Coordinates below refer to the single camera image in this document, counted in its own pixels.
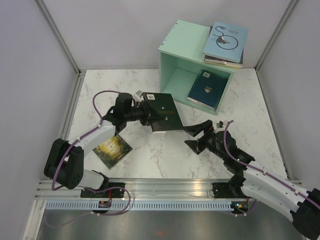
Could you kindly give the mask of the black book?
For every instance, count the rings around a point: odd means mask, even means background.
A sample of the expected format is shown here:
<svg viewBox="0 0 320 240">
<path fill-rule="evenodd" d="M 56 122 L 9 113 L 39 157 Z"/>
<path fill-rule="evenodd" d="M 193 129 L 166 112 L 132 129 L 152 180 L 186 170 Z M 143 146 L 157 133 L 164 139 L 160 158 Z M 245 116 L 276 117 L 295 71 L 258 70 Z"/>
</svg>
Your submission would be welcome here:
<svg viewBox="0 0 320 240">
<path fill-rule="evenodd" d="M 183 131 L 180 115 L 170 93 L 144 92 L 142 96 L 150 114 L 159 114 L 167 117 L 167 120 L 164 121 L 163 124 L 151 125 L 153 133 L 160 134 Z"/>
</svg>

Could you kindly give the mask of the green forest cover book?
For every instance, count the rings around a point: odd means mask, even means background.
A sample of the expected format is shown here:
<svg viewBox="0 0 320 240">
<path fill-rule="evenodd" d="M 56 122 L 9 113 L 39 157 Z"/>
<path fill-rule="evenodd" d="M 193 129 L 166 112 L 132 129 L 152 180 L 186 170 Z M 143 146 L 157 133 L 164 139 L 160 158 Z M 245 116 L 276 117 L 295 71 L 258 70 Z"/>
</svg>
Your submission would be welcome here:
<svg viewBox="0 0 320 240">
<path fill-rule="evenodd" d="M 93 149 L 93 152 L 109 170 L 132 151 L 133 148 L 120 135 L 104 141 Z"/>
</svg>

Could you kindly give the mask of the navy blue book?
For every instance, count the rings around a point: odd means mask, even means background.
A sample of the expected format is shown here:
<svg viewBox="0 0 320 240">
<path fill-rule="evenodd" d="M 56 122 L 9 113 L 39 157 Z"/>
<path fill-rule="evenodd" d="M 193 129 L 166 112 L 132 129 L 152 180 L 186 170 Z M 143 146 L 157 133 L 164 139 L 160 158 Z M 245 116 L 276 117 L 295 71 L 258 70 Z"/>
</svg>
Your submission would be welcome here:
<svg viewBox="0 0 320 240">
<path fill-rule="evenodd" d="M 187 99 L 206 108 L 216 110 L 227 82 L 227 77 L 202 70 L 196 77 Z"/>
</svg>

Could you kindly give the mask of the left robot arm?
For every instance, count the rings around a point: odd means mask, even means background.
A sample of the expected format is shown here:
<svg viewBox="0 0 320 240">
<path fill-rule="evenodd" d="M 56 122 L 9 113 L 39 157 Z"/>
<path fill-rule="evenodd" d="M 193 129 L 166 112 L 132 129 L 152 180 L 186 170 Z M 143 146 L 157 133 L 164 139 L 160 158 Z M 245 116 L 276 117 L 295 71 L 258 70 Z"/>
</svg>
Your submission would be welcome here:
<svg viewBox="0 0 320 240">
<path fill-rule="evenodd" d="M 82 187 L 103 198 L 110 190 L 106 176 L 95 170 L 86 170 L 85 156 L 102 142 L 120 133 L 128 122 L 140 121 L 143 126 L 164 120 L 165 116 L 147 106 L 145 101 L 136 103 L 129 93 L 119 93 L 114 106 L 106 115 L 98 114 L 99 122 L 73 140 L 56 139 L 44 167 L 44 175 L 52 180 L 51 189 L 69 190 Z"/>
</svg>

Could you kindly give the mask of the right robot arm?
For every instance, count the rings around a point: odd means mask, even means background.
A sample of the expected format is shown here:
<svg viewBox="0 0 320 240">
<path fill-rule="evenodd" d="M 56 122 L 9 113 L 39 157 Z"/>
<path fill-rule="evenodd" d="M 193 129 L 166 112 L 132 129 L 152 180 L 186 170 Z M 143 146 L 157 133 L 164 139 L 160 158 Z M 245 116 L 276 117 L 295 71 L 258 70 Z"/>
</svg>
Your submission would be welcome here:
<svg viewBox="0 0 320 240">
<path fill-rule="evenodd" d="M 185 143 L 197 155 L 207 149 L 223 160 L 227 170 L 233 173 L 228 182 L 228 191 L 232 196 L 244 194 L 258 200 L 285 216 L 307 239 L 320 238 L 319 189 L 308 190 L 282 179 L 238 148 L 227 127 L 215 131 L 211 120 L 185 126 L 183 130 L 192 137 L 203 132 L 202 137 Z"/>
</svg>

